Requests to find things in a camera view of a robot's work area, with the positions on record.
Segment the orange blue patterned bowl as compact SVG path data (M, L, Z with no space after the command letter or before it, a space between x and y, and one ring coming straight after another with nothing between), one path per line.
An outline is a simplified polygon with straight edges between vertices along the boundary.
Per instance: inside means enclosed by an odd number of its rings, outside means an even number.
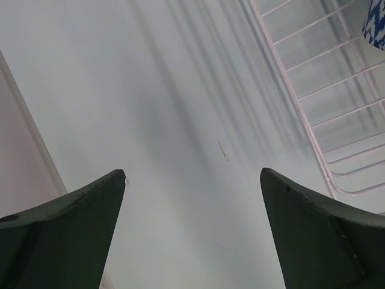
M384 51L384 0L371 0L362 33L366 41Z

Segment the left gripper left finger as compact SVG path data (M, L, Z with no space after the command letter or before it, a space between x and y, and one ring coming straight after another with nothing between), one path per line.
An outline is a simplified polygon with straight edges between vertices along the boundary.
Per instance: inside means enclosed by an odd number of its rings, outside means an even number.
M124 192L116 169L1 218L1 288L99 288Z

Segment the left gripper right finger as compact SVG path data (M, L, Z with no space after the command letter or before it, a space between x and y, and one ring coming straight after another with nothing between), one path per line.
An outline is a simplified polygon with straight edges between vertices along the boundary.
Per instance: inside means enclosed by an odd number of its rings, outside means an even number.
M270 168L260 186L286 288L384 288L384 216Z

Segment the clear plastic dish rack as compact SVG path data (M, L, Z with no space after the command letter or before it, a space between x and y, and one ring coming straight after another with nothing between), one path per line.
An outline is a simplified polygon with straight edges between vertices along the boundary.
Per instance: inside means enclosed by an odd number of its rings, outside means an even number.
M384 52L369 1L249 1L333 197L384 192Z

